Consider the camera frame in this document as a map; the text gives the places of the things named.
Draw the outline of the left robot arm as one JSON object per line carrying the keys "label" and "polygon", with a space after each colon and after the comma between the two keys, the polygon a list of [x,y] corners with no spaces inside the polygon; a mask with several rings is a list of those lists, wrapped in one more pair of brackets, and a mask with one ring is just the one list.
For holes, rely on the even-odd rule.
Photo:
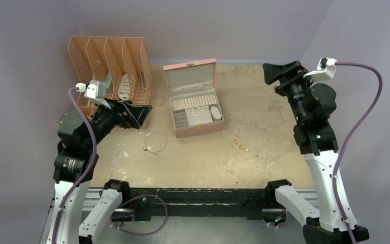
{"label": "left robot arm", "polygon": [[59,119],[59,143],[54,160],[55,207],[47,243],[80,243],[93,235],[80,237],[78,226],[82,203],[98,162],[98,144],[115,127],[141,129],[151,105],[110,100],[110,107],[99,105],[89,119],[76,105]]}

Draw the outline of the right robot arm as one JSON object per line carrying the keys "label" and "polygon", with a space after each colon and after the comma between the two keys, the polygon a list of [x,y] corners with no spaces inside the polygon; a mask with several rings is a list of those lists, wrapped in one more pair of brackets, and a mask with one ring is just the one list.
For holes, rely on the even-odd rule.
{"label": "right robot arm", "polygon": [[336,92],[326,80],[335,75],[337,60],[320,59],[309,72],[299,61],[285,65],[263,64],[265,83],[286,97],[296,120],[294,139],[307,163],[317,206],[300,196],[285,180],[267,185],[265,201],[269,206],[283,206],[302,226],[306,243],[359,243],[369,239],[348,203],[339,170],[339,146],[329,123],[336,110]]}

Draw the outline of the pink jewelry box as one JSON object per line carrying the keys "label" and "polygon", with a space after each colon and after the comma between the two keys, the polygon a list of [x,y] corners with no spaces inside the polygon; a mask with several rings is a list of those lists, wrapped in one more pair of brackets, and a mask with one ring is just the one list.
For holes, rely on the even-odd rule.
{"label": "pink jewelry box", "polygon": [[[176,138],[220,131],[225,120],[215,90],[216,59],[163,66],[165,81],[170,96],[170,109]],[[189,118],[187,109],[212,106],[220,109],[222,120],[208,117]]]}

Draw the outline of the grey metal block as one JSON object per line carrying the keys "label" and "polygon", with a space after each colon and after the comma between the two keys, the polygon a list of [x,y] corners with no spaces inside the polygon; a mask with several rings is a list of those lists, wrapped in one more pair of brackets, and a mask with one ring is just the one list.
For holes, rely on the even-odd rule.
{"label": "grey metal block", "polygon": [[106,93],[112,93],[113,92],[113,84],[112,84],[112,77],[111,73],[108,72],[106,79],[105,79],[105,84],[106,84]]}

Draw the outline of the earrings in box tray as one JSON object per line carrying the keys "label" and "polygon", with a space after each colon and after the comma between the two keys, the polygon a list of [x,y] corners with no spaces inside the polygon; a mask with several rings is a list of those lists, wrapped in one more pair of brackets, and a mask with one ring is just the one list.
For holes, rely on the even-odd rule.
{"label": "earrings in box tray", "polygon": [[189,118],[208,117],[210,114],[208,106],[189,108],[186,112]]}

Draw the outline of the orange plastic file organizer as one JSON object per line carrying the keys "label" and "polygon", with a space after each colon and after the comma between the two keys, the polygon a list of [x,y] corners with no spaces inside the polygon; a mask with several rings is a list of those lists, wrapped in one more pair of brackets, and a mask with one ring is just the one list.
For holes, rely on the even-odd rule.
{"label": "orange plastic file organizer", "polygon": [[68,53],[80,82],[105,81],[110,75],[113,91],[106,97],[116,100],[126,75],[129,100],[135,105],[151,104],[153,74],[143,37],[73,36]]}

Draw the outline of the white oval pad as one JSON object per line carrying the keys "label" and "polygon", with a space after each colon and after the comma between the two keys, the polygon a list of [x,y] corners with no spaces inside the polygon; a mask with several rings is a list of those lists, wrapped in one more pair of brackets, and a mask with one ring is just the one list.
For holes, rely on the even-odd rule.
{"label": "white oval pad", "polygon": [[210,108],[211,117],[213,121],[220,121],[222,120],[222,114],[220,112],[220,109],[216,106],[212,106]]}

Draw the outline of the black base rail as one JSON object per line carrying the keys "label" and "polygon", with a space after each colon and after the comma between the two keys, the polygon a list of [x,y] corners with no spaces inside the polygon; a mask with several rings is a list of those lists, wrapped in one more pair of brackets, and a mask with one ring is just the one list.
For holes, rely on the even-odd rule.
{"label": "black base rail", "polygon": [[221,217],[273,225],[290,218],[268,189],[130,188],[117,210],[135,221],[152,217]]}

